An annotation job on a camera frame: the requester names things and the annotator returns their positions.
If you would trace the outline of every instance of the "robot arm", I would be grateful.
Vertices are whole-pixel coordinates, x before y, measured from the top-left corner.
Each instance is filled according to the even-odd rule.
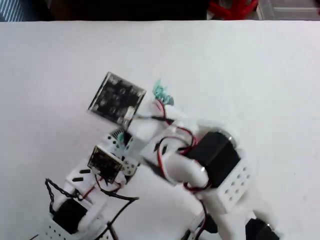
[[[198,218],[191,231],[195,232],[203,221],[202,231],[210,217],[222,240],[278,240],[270,228],[277,227],[275,216],[261,198],[250,165],[245,157],[241,158],[233,137],[215,124],[190,119],[174,106],[165,106],[164,99],[173,102],[170,96],[161,97],[159,91],[154,95],[110,72],[107,74],[89,110],[123,129],[108,134],[95,146],[89,161],[82,161],[67,176],[64,190],[76,190],[85,200],[80,204],[61,196],[54,203],[54,210],[62,216],[64,209],[82,212],[71,227],[75,233],[70,235],[70,230],[61,229],[59,237],[92,239],[105,226],[102,212],[108,198],[95,188],[91,172],[111,183],[104,189],[113,188],[114,181],[123,186],[140,162],[172,185],[183,183],[201,200],[207,215],[204,220]],[[91,174],[83,174],[88,167]],[[248,221],[250,213],[259,220]],[[63,222],[55,218],[46,224],[44,239],[49,239],[51,226],[59,228]]]

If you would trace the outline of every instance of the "red wire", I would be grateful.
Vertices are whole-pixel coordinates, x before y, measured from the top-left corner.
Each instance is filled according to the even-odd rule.
[[[163,117],[164,117],[164,118],[167,118],[167,113],[166,113],[165,105],[164,105],[163,102],[160,101],[159,99],[157,99],[157,102],[161,105],[161,108],[162,108],[161,110],[162,110],[162,113],[163,113]],[[172,123],[169,122],[169,121],[166,121],[166,123],[167,123],[168,125],[170,125],[170,126],[174,125],[174,124],[172,124]],[[197,139],[195,138],[195,136],[194,136],[194,134],[192,133],[192,131],[190,131],[189,129],[187,129],[187,128],[185,128],[185,127],[182,127],[182,126],[176,126],[176,125],[174,125],[174,126],[175,126],[177,129],[180,129],[180,130],[183,130],[183,131],[187,132],[187,133],[190,134],[190,136],[191,136],[192,145],[190,145],[190,146],[187,147],[183,152],[180,153],[181,155],[184,155],[184,154],[186,154],[187,152],[189,152],[189,151],[197,144]],[[157,160],[158,160],[158,165],[159,165],[159,167],[160,167],[160,169],[161,169],[162,174],[163,174],[164,176],[166,176],[166,175],[165,175],[165,171],[164,171],[164,165],[163,165],[163,162],[162,162],[162,155],[161,155],[161,153],[160,153],[160,146],[159,146],[159,148],[157,149]],[[198,193],[198,192],[200,192],[200,191],[202,191],[202,190],[205,190],[205,189],[209,188],[209,187],[211,186],[211,184],[210,184],[210,182],[208,181],[207,184],[206,184],[204,187],[189,187],[189,186],[188,186],[188,183],[185,182],[185,183],[183,184],[183,186],[184,186],[184,188],[185,188],[186,190],[188,190],[188,191],[190,191],[190,192],[192,192],[192,193]]]
[[[164,118],[167,118],[167,112],[166,112],[166,108],[165,108],[165,105],[162,101],[160,101],[159,99],[156,100],[160,105],[161,105],[161,108],[162,108],[162,113],[163,113],[163,117]],[[165,121],[168,125],[172,125],[171,122],[169,121]],[[192,133],[192,131],[190,131],[189,129],[185,128],[185,127],[182,127],[182,126],[176,126],[174,125],[177,129],[180,129],[180,130],[183,130],[185,132],[187,132],[188,134],[190,134],[191,136],[191,140],[192,140],[192,145],[190,147],[188,147],[186,150],[184,150],[181,154],[185,154],[187,153],[192,147],[194,147],[196,145],[196,138],[194,136],[194,134]]]

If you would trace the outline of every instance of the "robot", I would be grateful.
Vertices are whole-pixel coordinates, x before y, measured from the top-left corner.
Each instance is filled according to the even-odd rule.
[[[233,135],[188,117],[173,104],[159,82],[152,94],[111,72],[106,75],[88,110],[120,128],[71,171],[63,188],[46,180],[51,202],[43,239],[118,239],[112,224],[120,213],[108,222],[103,212],[110,197],[128,200],[125,207],[138,199],[117,190],[140,164],[171,185],[183,184],[201,202],[203,212],[182,240],[209,240],[216,233],[222,240],[280,239],[277,219]],[[61,193],[57,199],[52,187]]]

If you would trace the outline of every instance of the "black cable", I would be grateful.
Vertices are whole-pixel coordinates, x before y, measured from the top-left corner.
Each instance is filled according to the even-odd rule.
[[[127,200],[127,201],[132,201],[132,200],[135,201],[139,199],[138,196],[136,197],[122,196],[122,195],[116,194],[115,192],[104,190],[101,188],[96,175],[94,175],[94,178],[96,183],[98,184],[98,187],[100,188],[100,191],[103,192],[105,195],[108,195],[110,197],[117,198],[117,199]]]
[[[132,204],[134,201],[138,200],[139,197],[129,197],[129,196],[122,196],[119,194],[116,194],[112,191],[107,191],[101,188],[97,175],[94,175],[95,181],[98,185],[98,187],[100,188],[100,191],[103,192],[104,194],[110,196],[110,197],[114,197],[117,199],[122,199],[122,200],[127,200],[128,202],[118,211],[118,213],[113,217],[113,219],[108,222],[106,228],[99,234],[99,236],[97,236],[94,240],[99,240],[112,226],[112,224],[116,221],[116,219],[119,217],[119,215],[130,205]]]
[[[204,218],[203,218],[203,222],[202,222],[202,225],[201,225],[199,231],[198,231],[198,232],[196,233],[196,235],[195,235],[194,240],[198,240],[199,237],[200,237],[200,235],[202,234],[202,232],[205,230],[206,219],[207,219],[207,210],[206,210],[206,207],[205,207],[205,205],[204,205],[204,202],[203,202],[202,200],[199,200],[199,201],[200,201],[200,203],[201,203],[201,205],[202,205],[202,207],[203,207]]]
[[[50,205],[49,205],[49,212],[51,214],[55,214],[55,210],[53,208],[54,202],[55,202],[55,195],[52,192],[52,189],[50,187],[50,185],[52,187],[54,187],[56,190],[58,190],[61,194],[65,195],[67,198],[72,198],[72,199],[78,199],[79,201],[82,201],[83,198],[82,196],[79,194],[78,191],[75,192],[75,194],[70,194],[69,192],[63,190],[61,187],[59,187],[57,184],[55,184],[52,180],[50,180],[49,178],[45,179],[44,182],[48,192],[49,192],[49,196],[50,196]]]
[[[175,120],[172,118],[167,118],[166,116],[141,116],[141,115],[135,115],[134,116],[137,119],[154,119],[161,122],[167,122],[169,125],[171,125]]]

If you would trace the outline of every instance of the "black wire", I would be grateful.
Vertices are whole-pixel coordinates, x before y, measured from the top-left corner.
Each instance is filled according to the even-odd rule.
[[[97,178],[97,175],[94,175],[94,178],[95,178],[95,181],[97,183],[97,185],[99,186],[100,188],[100,191],[103,192],[104,194],[110,196],[110,197],[114,197],[114,198],[117,198],[117,199],[122,199],[122,200],[127,200],[128,202],[118,211],[118,213],[113,217],[113,219],[108,222],[106,228],[99,234],[99,236],[97,236],[94,240],[98,240],[100,239],[108,230],[109,228],[112,226],[112,224],[116,221],[116,219],[119,217],[119,215],[130,205],[132,204],[134,201],[138,200],[139,197],[129,197],[129,196],[122,196],[122,195],[119,195],[119,194],[116,194],[112,191],[107,191],[107,190],[104,190],[101,188],[100,184],[99,184],[99,181],[98,181],[98,178]]]
[[[79,201],[82,201],[83,198],[80,197],[81,195],[79,194],[78,191],[75,192],[75,194],[70,194],[69,192],[63,190],[61,187],[59,187],[57,184],[55,184],[52,180],[50,180],[49,178],[46,178],[45,179],[45,182],[44,182],[48,192],[49,192],[49,196],[50,196],[50,205],[49,205],[49,212],[51,214],[55,214],[55,210],[53,208],[53,205],[54,205],[54,202],[55,202],[55,195],[54,193],[52,192],[52,189],[50,187],[50,185],[52,187],[54,187],[56,190],[58,190],[61,194],[65,195],[66,197],[68,198],[72,198],[72,199],[78,199]]]
[[[95,178],[96,183],[98,184],[98,187],[100,188],[100,191],[103,192],[105,195],[108,195],[110,197],[114,197],[117,199],[127,200],[127,201],[132,201],[132,200],[135,201],[135,200],[139,199],[138,196],[136,196],[136,197],[122,196],[122,195],[116,194],[115,192],[104,190],[101,188],[96,175],[94,175],[94,178]]]
[[[199,200],[199,201],[200,201],[200,203],[201,203],[201,205],[202,205],[202,207],[203,207],[204,219],[203,219],[203,223],[202,223],[199,231],[198,231],[198,232],[196,233],[196,235],[195,235],[194,240],[198,240],[199,237],[200,237],[200,235],[202,234],[202,232],[205,230],[206,219],[207,219],[207,210],[206,210],[205,204],[204,204],[204,202],[203,202],[202,200]]]

